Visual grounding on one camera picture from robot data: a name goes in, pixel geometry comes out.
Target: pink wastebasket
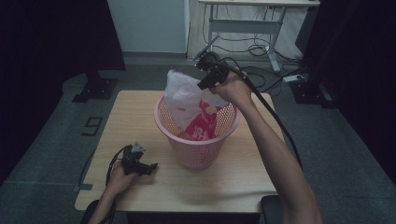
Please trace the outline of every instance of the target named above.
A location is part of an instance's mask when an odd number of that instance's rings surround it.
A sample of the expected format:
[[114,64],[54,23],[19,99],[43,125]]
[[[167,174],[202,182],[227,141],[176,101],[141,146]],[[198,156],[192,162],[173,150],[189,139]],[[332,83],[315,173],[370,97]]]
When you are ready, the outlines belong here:
[[163,96],[154,108],[155,122],[168,138],[177,155],[178,162],[191,169],[205,169],[213,164],[225,139],[238,125],[239,117],[239,110],[234,105],[229,104],[217,114],[215,138],[205,141],[191,141],[182,138],[185,134],[172,120],[166,109]]

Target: white wall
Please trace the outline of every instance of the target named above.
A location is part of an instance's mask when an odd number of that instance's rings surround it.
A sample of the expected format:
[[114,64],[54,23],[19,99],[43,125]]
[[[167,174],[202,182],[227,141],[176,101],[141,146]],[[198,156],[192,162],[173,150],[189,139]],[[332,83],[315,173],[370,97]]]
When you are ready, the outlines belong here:
[[122,51],[186,53],[189,0],[108,0]]

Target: power strip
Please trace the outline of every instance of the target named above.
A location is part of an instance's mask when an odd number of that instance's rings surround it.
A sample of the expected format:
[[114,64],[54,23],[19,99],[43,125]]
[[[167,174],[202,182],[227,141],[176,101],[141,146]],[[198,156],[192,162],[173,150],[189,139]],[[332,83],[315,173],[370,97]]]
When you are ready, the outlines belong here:
[[291,81],[297,81],[297,80],[303,80],[304,77],[301,75],[295,75],[295,76],[289,76],[289,77],[284,77],[283,82],[291,82]]

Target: wooden table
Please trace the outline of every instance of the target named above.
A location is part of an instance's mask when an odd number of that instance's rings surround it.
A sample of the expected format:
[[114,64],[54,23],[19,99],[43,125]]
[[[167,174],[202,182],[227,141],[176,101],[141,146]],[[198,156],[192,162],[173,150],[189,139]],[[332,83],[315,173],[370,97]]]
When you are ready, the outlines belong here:
[[[274,49],[287,7],[318,7],[320,5],[319,0],[199,0],[199,2],[210,5],[208,44],[199,54],[211,48],[219,38],[218,35],[212,38],[213,32],[273,35],[271,43],[266,47],[266,50],[270,63],[277,73],[280,72],[280,68],[274,54]],[[277,21],[222,20],[213,17],[214,5],[282,7],[282,10]]]
[[[162,91],[121,91],[92,158],[76,208],[85,210],[105,189],[111,159],[122,147],[139,142],[147,151],[143,163],[159,163],[151,176],[139,177],[117,199],[119,211],[259,213],[263,195],[275,194],[253,137],[241,116],[238,127],[225,141],[218,159],[209,168],[194,171],[177,162],[166,136],[154,121],[154,106]],[[268,94],[264,98],[272,105]],[[253,96],[268,123],[282,137],[280,128]]]

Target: left hand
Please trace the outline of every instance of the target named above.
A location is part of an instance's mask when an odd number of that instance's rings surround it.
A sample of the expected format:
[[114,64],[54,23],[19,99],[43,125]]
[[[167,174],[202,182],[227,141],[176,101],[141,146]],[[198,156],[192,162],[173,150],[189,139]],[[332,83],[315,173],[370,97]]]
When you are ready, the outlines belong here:
[[128,189],[134,179],[138,176],[136,173],[126,175],[120,164],[120,161],[114,163],[114,168],[111,173],[110,180],[108,181],[106,191],[112,196],[117,196],[118,194],[124,192]]

